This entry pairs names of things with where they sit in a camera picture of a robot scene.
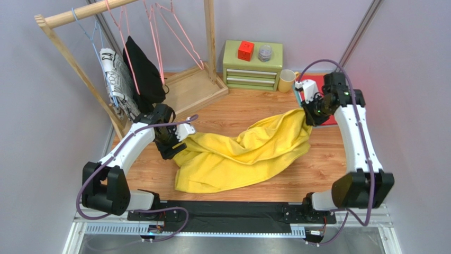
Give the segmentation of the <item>yellow trousers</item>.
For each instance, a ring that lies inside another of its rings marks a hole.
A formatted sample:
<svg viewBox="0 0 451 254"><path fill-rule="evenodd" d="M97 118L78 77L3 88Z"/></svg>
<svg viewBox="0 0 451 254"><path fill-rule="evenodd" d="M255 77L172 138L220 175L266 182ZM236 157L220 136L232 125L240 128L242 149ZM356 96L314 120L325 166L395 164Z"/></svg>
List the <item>yellow trousers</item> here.
<svg viewBox="0 0 451 254"><path fill-rule="evenodd" d="M211 194L264 182L310 150L312 127L303 109L262 119L236 137L196 133L174 157L174 189Z"/></svg>

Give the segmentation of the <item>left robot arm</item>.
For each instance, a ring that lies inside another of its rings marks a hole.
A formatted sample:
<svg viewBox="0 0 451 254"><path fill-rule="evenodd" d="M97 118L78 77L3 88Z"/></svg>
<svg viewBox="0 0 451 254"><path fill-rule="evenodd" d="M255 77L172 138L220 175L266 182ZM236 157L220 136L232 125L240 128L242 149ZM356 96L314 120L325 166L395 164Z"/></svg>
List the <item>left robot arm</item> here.
<svg viewBox="0 0 451 254"><path fill-rule="evenodd" d="M77 195L77 211L85 219L82 207L104 212L102 217L122 215L128 211L148 211L156 194L131 190L127 174L138 156L154 143L165 160L186 149L183 141L196 132L191 122L197 116L173 122L175 111L166 104L157 104L151 112L134 118L129 132L118 145L98 162L87 162L83 168L82 188Z"/></svg>

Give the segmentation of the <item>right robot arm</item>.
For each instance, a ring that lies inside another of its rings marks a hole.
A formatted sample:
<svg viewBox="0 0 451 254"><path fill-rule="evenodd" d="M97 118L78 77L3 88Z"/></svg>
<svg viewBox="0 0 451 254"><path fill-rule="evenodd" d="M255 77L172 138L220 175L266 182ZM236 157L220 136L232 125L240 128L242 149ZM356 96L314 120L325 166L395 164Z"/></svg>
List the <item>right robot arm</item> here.
<svg viewBox="0 0 451 254"><path fill-rule="evenodd" d="M338 124L346 155L346 174L330 190L307 194L313 211L379 208L395 183L385 173L373 148L366 122L363 93L347 83L343 73L323 77L319 88L312 79L296 81L294 91L306 115L306 124L320 126L333 117Z"/></svg>

